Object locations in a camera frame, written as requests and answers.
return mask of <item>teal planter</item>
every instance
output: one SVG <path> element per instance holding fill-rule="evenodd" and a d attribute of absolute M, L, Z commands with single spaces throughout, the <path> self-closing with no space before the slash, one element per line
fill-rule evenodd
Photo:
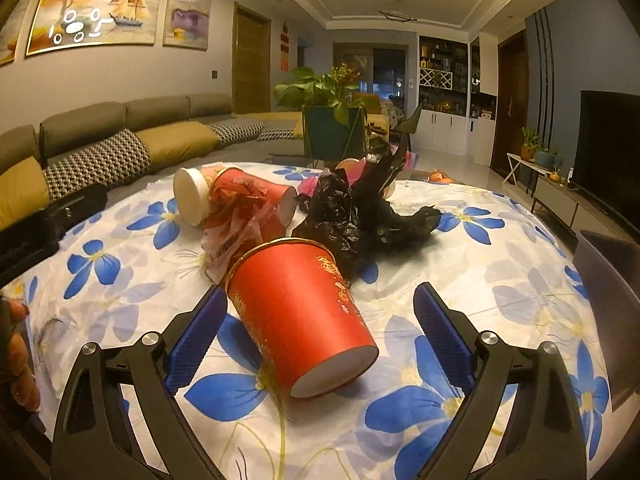
<path fill-rule="evenodd" d="M 533 156 L 534 162 L 546 170 L 552 170 L 554 168 L 554 159 L 555 157 L 547 152 L 536 152 Z"/>
<path fill-rule="evenodd" d="M 362 158 L 367 151 L 366 121 L 366 108 L 349 108 L 347 126 L 335 120 L 334 109 L 329 106 L 305 106 L 302 109 L 305 157 L 327 162 Z"/>

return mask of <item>sofa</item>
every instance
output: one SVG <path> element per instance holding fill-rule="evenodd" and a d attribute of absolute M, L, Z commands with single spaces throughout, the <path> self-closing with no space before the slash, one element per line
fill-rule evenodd
<path fill-rule="evenodd" d="M 0 231 L 95 182 L 110 206 L 180 167 L 308 163 L 300 112 L 238 116 L 215 92 L 76 108 L 0 134 L 0 146 Z"/>

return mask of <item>framed painting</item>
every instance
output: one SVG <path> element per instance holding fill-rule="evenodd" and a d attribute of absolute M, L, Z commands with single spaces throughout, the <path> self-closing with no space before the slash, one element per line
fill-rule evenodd
<path fill-rule="evenodd" d="M 154 44 L 160 0 L 40 0 L 27 56 L 97 44 Z"/>
<path fill-rule="evenodd" d="M 0 66 L 11 63 L 15 59 L 15 47 L 24 20 L 24 13 L 31 0 L 20 0 L 9 15 L 9 19 L 0 30 Z"/>
<path fill-rule="evenodd" d="M 206 50 L 211 0 L 167 0 L 164 45 Z"/>

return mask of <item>television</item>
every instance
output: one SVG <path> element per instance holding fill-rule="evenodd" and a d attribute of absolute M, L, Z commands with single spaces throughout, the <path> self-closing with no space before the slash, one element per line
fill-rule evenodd
<path fill-rule="evenodd" d="M 640 96 L 581 92 L 571 183 L 640 234 Z"/>

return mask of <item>white tile floor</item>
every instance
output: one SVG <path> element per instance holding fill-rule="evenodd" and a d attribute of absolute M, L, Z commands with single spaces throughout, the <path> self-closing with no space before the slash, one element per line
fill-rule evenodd
<path fill-rule="evenodd" d="M 526 194 L 525 186 L 516 187 L 513 185 L 513 181 L 511 181 L 511 184 L 503 183 L 503 177 L 487 166 L 476 164 L 471 157 L 454 155 L 453 153 L 436 152 L 433 150 L 415 149 L 418 154 L 416 170 L 442 170 L 451 178 L 459 180 L 468 186 L 481 187 L 483 189 L 504 193 L 506 196 L 517 200 L 530 210 L 532 198 Z M 560 224 L 560 222 L 541 205 L 536 206 L 535 215 L 556 236 L 562 250 L 567 255 L 573 255 L 576 240 L 568 229 Z"/>

